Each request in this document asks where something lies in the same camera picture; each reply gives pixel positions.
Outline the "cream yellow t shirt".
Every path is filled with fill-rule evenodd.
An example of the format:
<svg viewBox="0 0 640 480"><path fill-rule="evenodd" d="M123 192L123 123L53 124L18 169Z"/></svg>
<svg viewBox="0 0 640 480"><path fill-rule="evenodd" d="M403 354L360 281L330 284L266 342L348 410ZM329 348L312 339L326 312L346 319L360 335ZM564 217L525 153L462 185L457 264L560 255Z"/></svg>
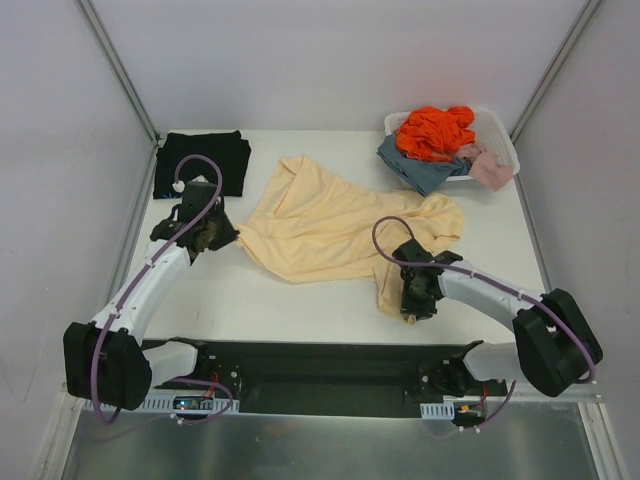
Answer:
<svg viewBox="0 0 640 480"><path fill-rule="evenodd" d="M239 225L238 242L258 266L290 283L372 280L378 309L400 318L400 268L383 256L410 237L438 254L463 227L462 210L448 196L368 189L302 156L279 161Z"/></svg>

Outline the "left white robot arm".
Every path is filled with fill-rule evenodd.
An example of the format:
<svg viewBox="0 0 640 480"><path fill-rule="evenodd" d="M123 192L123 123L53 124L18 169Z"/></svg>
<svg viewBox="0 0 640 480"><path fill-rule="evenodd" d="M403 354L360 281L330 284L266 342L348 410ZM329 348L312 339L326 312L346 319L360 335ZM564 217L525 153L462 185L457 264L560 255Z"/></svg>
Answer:
<svg viewBox="0 0 640 480"><path fill-rule="evenodd" d="M70 395L135 410L149 390L178 377L188 388L204 387L210 363L201 346L173 339L152 348L143 340L172 285L205 251L238 236L225 213L221 189L190 181L181 201L151 231L141 263L115 297L91 320L72 323L63 335L66 386Z"/></svg>

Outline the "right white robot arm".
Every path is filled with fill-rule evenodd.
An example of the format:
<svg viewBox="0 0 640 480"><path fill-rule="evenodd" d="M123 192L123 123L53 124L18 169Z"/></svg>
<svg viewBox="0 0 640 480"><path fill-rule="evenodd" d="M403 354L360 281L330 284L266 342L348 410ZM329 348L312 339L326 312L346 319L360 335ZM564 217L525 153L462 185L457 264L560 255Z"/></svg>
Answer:
<svg viewBox="0 0 640 480"><path fill-rule="evenodd" d="M415 239L392 254L403 283L401 312L424 320L449 299L502 324L513 340L475 340L429 375L433 388L457 397L485 382L527 381L540 393L557 397L568 387L589 382L603 350L573 296L556 288L548 293L518 288L481 270L451 251L434 256Z"/></svg>

